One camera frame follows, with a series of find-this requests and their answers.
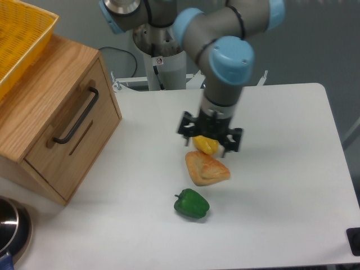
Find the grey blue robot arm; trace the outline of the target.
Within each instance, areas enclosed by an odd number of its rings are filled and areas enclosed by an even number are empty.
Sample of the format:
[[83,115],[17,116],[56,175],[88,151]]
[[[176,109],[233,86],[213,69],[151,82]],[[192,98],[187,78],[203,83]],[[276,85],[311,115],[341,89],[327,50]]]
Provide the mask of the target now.
[[242,129],[230,122],[253,72],[254,51],[246,39],[279,26],[284,1],[226,1],[210,14],[194,7],[178,11],[177,1],[100,1],[99,7],[114,33],[132,32],[149,90],[183,89],[187,58],[204,74],[199,114],[185,112],[178,133],[238,151]]

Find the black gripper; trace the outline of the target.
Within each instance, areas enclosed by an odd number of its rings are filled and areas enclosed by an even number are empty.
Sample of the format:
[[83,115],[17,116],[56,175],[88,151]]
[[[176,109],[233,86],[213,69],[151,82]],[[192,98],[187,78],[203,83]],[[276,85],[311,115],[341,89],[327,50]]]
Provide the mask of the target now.
[[222,158],[229,152],[240,149],[243,129],[229,129],[232,111],[222,111],[219,107],[201,105],[198,117],[188,111],[182,115],[177,133],[185,139],[185,146],[189,145],[191,137],[204,136],[218,141],[224,148]]

